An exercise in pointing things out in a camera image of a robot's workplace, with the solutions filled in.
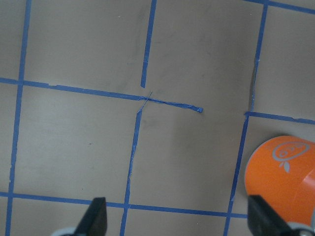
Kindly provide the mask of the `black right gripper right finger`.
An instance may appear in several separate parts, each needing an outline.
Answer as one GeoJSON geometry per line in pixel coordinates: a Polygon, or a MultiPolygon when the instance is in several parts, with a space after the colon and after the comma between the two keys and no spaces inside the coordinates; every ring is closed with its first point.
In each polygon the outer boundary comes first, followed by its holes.
{"type": "Polygon", "coordinates": [[[260,196],[248,197],[248,228],[253,236],[290,236],[291,227],[260,196]]]}

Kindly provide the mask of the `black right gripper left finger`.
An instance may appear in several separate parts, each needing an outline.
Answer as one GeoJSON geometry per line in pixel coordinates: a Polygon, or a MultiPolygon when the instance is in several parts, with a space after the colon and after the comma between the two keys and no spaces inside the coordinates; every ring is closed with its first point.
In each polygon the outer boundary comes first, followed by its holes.
{"type": "Polygon", "coordinates": [[[106,198],[94,198],[75,229],[74,236],[104,236],[107,232],[106,198]]]}

